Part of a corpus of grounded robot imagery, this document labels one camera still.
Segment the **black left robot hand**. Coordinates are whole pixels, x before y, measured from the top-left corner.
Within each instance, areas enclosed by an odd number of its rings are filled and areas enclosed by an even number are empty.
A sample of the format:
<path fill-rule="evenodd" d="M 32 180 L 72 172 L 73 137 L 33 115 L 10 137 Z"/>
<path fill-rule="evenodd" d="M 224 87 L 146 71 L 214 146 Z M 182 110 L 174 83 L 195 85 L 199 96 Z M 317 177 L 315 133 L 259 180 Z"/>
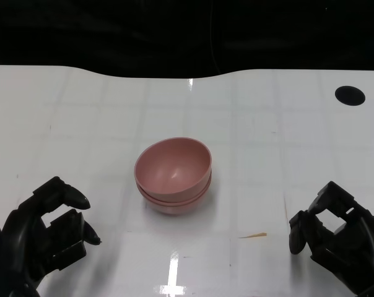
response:
<path fill-rule="evenodd" d="M 85 244 L 101 243 L 85 221 L 83 193 L 55 176 L 8 216 L 1 231 L 10 296 L 38 296 L 41 281 L 86 256 Z"/>

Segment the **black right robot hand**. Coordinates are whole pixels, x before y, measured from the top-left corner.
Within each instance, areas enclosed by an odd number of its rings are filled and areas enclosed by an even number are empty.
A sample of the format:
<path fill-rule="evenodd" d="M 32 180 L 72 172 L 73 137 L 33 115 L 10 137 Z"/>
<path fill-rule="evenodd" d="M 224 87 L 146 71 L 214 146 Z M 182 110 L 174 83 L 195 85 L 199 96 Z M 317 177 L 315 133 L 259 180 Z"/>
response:
<path fill-rule="evenodd" d="M 317 217 L 324 210 L 343 219 L 344 224 L 336 231 L 328 230 Z M 311 259 L 356 296 L 374 296 L 374 216 L 351 194 L 330 181 L 308 210 L 299 211 L 289 224 L 292 254 L 308 246 Z"/>

